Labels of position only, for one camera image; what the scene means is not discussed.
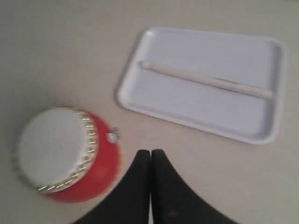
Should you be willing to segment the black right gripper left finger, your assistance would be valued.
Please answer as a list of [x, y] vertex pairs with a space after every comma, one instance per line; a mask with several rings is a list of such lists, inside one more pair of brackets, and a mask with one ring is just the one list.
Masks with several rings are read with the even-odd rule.
[[147, 224], [150, 206], [148, 150], [137, 151], [119, 184], [77, 224]]

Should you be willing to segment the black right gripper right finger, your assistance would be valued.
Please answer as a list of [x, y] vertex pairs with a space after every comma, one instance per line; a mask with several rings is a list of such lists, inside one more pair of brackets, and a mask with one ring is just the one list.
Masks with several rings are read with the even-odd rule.
[[235, 224], [199, 197], [162, 149], [151, 152], [151, 207], [155, 224]]

